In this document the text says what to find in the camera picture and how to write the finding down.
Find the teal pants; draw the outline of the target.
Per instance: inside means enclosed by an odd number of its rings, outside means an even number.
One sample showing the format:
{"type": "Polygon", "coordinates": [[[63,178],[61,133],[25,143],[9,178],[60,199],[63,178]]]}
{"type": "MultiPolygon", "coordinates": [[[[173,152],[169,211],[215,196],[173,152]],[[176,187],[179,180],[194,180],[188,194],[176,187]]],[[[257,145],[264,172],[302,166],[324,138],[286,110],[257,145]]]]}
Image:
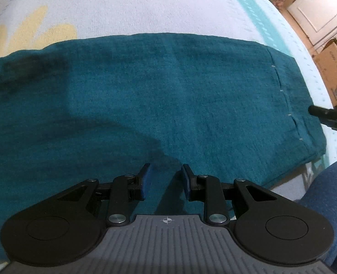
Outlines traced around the teal pants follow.
{"type": "MultiPolygon", "coordinates": [[[[71,40],[0,58],[0,229],[88,178],[152,165],[138,214],[199,214],[175,173],[270,187],[326,139],[295,59],[177,33],[71,40]]],[[[0,261],[5,253],[0,243],[0,261]]]]}

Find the white cabinet door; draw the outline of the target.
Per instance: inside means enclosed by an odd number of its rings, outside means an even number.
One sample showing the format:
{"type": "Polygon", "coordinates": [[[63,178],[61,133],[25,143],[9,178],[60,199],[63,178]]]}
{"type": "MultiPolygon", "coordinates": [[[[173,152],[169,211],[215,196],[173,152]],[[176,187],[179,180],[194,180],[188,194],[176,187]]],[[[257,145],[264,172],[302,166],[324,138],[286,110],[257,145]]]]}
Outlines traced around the white cabinet door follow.
{"type": "Polygon", "coordinates": [[[337,31],[337,0],[295,0],[287,10],[315,48],[337,31]]]}

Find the cardboard box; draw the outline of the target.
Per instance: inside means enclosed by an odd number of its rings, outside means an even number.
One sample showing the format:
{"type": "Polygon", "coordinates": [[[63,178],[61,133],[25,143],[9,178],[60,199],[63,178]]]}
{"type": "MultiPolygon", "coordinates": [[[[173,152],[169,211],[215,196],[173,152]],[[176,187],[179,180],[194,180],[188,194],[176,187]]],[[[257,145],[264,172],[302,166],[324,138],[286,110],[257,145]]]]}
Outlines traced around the cardboard box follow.
{"type": "Polygon", "coordinates": [[[313,57],[328,91],[331,103],[337,108],[337,40],[327,42],[324,49],[313,57]]]}

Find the floral white bedsheet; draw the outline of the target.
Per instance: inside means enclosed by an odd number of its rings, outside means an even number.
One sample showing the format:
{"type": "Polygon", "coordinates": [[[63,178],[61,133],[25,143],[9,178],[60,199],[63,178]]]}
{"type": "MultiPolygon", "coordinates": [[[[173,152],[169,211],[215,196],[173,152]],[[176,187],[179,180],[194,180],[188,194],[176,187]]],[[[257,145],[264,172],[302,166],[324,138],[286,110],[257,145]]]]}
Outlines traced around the floral white bedsheet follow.
{"type": "MultiPolygon", "coordinates": [[[[0,0],[0,58],[59,42],[147,33],[224,37],[274,48],[295,59],[312,104],[331,104],[307,48],[268,0],[0,0]]],[[[337,132],[321,128],[324,154],[300,166],[316,177],[337,162],[337,132]]]]}

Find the blue jeans leg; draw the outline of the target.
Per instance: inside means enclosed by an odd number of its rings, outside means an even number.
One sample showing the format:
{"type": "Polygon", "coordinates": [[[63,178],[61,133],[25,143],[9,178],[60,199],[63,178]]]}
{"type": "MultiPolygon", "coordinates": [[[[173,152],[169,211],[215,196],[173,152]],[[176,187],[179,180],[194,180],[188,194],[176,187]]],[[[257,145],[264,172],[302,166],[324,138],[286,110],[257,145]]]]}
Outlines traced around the blue jeans leg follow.
{"type": "Polygon", "coordinates": [[[337,162],[315,178],[299,204],[322,214],[332,224],[334,242],[324,262],[337,273],[337,162]]]}

